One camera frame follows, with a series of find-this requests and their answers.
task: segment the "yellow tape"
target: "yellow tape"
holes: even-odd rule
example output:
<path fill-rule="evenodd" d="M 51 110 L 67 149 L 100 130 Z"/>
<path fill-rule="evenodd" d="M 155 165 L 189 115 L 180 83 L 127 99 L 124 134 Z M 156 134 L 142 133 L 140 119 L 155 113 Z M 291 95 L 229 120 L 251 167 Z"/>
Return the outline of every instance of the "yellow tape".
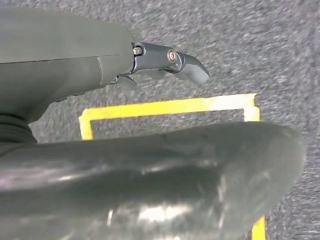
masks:
<path fill-rule="evenodd" d="M 260 110 L 254 104 L 255 96 L 255 93 L 236 94 L 88 108 L 78 121 L 83 140 L 94 139 L 91 121 L 97 120 L 243 109 L 245 122 L 260 121 Z M 252 228 L 252 240 L 266 240 L 264 217 Z"/>

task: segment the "gray carpet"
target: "gray carpet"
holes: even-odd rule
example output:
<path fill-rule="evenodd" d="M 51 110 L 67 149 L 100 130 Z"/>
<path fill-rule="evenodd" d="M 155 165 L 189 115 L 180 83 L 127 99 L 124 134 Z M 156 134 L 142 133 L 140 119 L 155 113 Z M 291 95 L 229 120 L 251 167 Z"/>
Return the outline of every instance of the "gray carpet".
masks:
<path fill-rule="evenodd" d="M 193 54 L 211 74 L 204 88 L 174 77 L 142 78 L 140 91 L 132 97 L 112 86 L 55 103 L 32 125 L 39 142 L 81 139 L 78 117 L 88 107 L 258 93 L 261 120 L 297 129 L 308 143 L 303 176 L 268 215 L 268 239 L 320 238 L 318 0 L 0 0 L 0 5 L 54 9 L 121 23 L 137 40 Z M 97 138 L 109 138 L 242 117 L 238 111 L 143 117 L 100 121 L 94 129 Z"/>

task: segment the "gray plastic housing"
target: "gray plastic housing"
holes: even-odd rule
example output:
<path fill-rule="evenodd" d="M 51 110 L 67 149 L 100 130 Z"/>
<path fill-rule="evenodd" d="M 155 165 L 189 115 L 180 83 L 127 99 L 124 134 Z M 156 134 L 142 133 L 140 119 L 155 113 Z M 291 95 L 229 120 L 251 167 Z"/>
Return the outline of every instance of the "gray plastic housing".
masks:
<path fill-rule="evenodd" d="M 103 88 L 133 68 L 134 42 L 118 24 L 0 7 L 0 114 L 32 123 L 53 102 Z"/>
<path fill-rule="evenodd" d="M 306 154 L 296 131 L 263 122 L 5 149 L 1 240 L 237 240 Z"/>

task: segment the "metal screw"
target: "metal screw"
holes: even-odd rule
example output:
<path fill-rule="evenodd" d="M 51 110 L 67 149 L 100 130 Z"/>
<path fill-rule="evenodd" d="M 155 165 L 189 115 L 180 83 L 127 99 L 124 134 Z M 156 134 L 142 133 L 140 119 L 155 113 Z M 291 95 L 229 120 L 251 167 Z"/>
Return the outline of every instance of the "metal screw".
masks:
<path fill-rule="evenodd" d="M 177 53 L 174 49 L 170 49 L 167 53 L 168 60 L 171 63 L 175 63 L 177 61 Z"/>
<path fill-rule="evenodd" d="M 143 49 L 140 46 L 136 46 L 133 49 L 133 54 L 134 54 L 134 55 L 143 54 Z"/>

